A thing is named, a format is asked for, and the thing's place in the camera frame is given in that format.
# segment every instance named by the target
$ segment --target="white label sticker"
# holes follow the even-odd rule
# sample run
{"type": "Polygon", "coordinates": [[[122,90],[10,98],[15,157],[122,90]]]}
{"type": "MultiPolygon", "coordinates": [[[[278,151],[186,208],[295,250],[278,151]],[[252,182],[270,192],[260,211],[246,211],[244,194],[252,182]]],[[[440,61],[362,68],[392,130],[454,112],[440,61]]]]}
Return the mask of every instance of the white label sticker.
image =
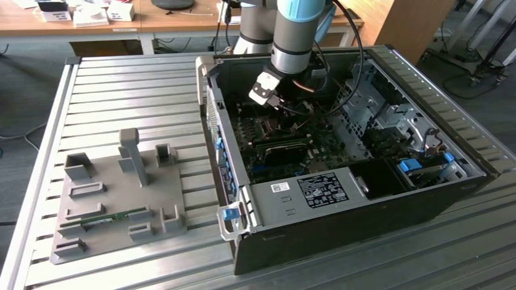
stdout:
{"type": "Polygon", "coordinates": [[[274,185],[271,185],[271,188],[272,188],[272,192],[283,192],[283,191],[291,189],[287,182],[274,184],[274,185]]]}
{"type": "Polygon", "coordinates": [[[136,31],[136,28],[114,28],[115,32],[136,31]]]}

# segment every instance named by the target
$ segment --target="aluminum workbench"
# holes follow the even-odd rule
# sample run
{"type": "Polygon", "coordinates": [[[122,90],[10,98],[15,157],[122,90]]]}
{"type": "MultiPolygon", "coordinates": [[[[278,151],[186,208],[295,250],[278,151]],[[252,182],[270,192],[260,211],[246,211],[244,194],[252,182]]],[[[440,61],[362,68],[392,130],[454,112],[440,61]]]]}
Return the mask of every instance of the aluminum workbench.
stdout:
{"type": "MultiPolygon", "coordinates": [[[[198,106],[199,54],[68,61],[0,278],[0,289],[507,289],[516,288],[515,156],[463,111],[447,120],[506,173],[431,222],[290,265],[232,274],[232,252],[198,106]],[[118,130],[140,130],[140,150],[179,150],[188,233],[62,265],[48,257],[67,154],[118,154],[118,130]]],[[[428,102],[452,103],[435,95],[428,102]]]]}

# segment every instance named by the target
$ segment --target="blue latch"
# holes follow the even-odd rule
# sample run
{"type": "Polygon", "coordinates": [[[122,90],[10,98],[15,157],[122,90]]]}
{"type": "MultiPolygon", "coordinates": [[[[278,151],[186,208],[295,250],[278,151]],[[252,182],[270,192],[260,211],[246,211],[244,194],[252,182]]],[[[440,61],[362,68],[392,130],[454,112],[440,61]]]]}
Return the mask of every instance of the blue latch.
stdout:
{"type": "Polygon", "coordinates": [[[218,143],[216,143],[215,146],[216,146],[218,149],[223,149],[224,148],[224,143],[223,143],[223,138],[222,137],[219,137],[218,143]]]}
{"type": "Polygon", "coordinates": [[[240,217],[240,211],[238,208],[227,208],[223,211],[223,219],[230,221],[232,219],[238,219],[240,217]]]}
{"type": "Polygon", "coordinates": [[[444,159],[448,161],[448,163],[451,163],[455,160],[454,154],[451,154],[450,152],[446,152],[444,159]]]}
{"type": "Polygon", "coordinates": [[[400,167],[402,167],[404,172],[423,168],[422,164],[419,163],[419,161],[415,158],[403,160],[400,162],[400,167]]]}

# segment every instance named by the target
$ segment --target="circuit board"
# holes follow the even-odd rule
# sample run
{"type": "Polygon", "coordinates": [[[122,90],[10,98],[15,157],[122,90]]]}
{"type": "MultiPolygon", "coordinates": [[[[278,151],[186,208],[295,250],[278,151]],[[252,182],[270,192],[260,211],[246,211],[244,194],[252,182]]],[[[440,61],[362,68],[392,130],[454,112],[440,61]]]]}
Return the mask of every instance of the circuit board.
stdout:
{"type": "Polygon", "coordinates": [[[323,172],[350,163],[346,144],[324,118],[284,118],[280,114],[238,117],[232,127],[252,184],[323,172]]]}

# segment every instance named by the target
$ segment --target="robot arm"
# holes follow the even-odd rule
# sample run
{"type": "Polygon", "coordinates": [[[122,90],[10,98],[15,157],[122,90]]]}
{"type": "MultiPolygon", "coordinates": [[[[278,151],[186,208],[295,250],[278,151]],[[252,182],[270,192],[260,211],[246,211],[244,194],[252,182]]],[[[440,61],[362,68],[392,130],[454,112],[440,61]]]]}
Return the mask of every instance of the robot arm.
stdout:
{"type": "Polygon", "coordinates": [[[335,15],[331,0],[243,0],[242,30],[235,52],[271,51],[271,69],[258,77],[250,97],[278,106],[272,93],[287,76],[308,67],[314,41],[320,40],[335,15]]]}

